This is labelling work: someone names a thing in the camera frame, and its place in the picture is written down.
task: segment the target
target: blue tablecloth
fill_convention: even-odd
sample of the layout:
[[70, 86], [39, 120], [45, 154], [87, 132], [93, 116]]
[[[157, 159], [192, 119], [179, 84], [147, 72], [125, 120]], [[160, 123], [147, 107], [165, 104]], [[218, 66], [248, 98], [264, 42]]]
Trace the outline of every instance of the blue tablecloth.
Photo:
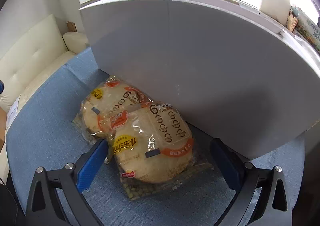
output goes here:
[[[11, 125], [6, 146], [12, 180], [25, 210], [29, 187], [38, 166], [47, 170], [75, 162], [90, 148], [71, 124], [81, 101], [108, 74], [99, 70], [90, 48], [59, 68], [32, 96]], [[210, 137], [192, 128], [206, 148]], [[296, 203], [304, 165], [303, 135], [252, 161], [256, 167], [284, 170], [291, 206]], [[62, 194], [62, 204], [73, 225], [78, 225]], [[130, 201], [123, 191], [116, 165], [102, 165], [89, 190], [88, 203], [105, 225], [213, 225], [228, 206], [234, 191], [218, 169], [208, 170], [177, 190]], [[254, 195], [241, 225], [249, 220], [257, 201]]]

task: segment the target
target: orange label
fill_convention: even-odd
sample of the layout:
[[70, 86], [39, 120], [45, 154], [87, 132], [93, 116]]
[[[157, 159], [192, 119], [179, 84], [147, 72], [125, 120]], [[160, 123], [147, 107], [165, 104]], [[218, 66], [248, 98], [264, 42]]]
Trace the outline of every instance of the orange label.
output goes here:
[[119, 81], [107, 81], [104, 84], [110, 88], [116, 87], [120, 82]]
[[103, 127], [102, 127], [102, 125], [103, 125], [103, 120], [102, 120], [100, 114], [97, 115], [97, 121], [98, 121], [98, 127], [101, 129], [102, 132], [105, 132], [104, 129], [103, 129]]
[[124, 87], [124, 88], [128, 91], [136, 92], [139, 96], [139, 102], [141, 102], [141, 103], [149, 102], [149, 99], [140, 90], [138, 90], [134, 87]]
[[135, 172], [132, 171], [130, 173], [122, 173], [121, 174], [122, 178], [131, 178], [131, 177], [135, 177]]
[[193, 146], [193, 138], [189, 138], [187, 143], [180, 149], [168, 149], [165, 148], [161, 150], [161, 154], [164, 154], [168, 157], [182, 157], [187, 154]]
[[147, 108], [150, 104], [151, 103], [141, 103], [141, 108]]
[[116, 116], [110, 118], [110, 127], [111, 129], [119, 128], [124, 125], [128, 120], [128, 112], [122, 111]]

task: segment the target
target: snack bag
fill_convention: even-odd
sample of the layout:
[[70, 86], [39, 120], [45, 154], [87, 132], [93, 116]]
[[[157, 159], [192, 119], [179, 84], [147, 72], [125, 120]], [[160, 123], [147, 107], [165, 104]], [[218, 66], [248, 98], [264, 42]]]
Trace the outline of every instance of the snack bag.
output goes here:
[[85, 138], [94, 143], [96, 138], [105, 138], [108, 131], [101, 127], [101, 117], [122, 111], [127, 106], [150, 102], [151, 99], [139, 89], [132, 87], [115, 76], [95, 88], [81, 103], [74, 123], [81, 128]]
[[120, 181], [132, 200], [175, 189], [210, 167], [199, 155], [188, 125], [169, 104], [129, 106], [105, 116], [103, 126], [111, 135], [109, 149], [118, 163]]

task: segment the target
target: white panel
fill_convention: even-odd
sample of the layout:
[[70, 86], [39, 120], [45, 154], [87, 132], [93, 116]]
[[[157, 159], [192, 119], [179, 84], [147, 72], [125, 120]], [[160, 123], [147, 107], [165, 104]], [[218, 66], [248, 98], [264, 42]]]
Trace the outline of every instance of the white panel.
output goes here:
[[320, 79], [312, 68], [278, 35], [229, 11], [131, 0], [81, 14], [102, 70], [175, 105], [188, 122], [248, 158], [320, 117]]
[[240, 2], [235, 0], [185, 0], [190, 2], [204, 3], [206, 5], [212, 5], [215, 8], [223, 8], [224, 10], [231, 11], [235, 14], [238, 14], [242, 17], [247, 18], [248, 20], [254, 21], [255, 23], [266, 27], [274, 33], [279, 33], [284, 27], [280, 23], [276, 23], [275, 20], [271, 19], [269, 16], [260, 17], [259, 11], [255, 9], [248, 9]]
[[290, 0], [261, 0], [259, 10], [285, 26], [290, 8]]

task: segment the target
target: white leather sofa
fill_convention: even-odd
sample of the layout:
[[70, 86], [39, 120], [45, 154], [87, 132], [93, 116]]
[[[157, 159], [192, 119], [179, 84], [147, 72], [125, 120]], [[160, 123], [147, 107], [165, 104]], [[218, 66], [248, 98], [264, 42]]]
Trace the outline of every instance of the white leather sofa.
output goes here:
[[[19, 112], [60, 66], [87, 46], [87, 37], [81, 33], [67, 32], [62, 38], [53, 15], [36, 24], [0, 59], [0, 80], [4, 83], [0, 107], [8, 112], [20, 95]], [[0, 177], [4, 182], [8, 173], [4, 143], [0, 152]]]

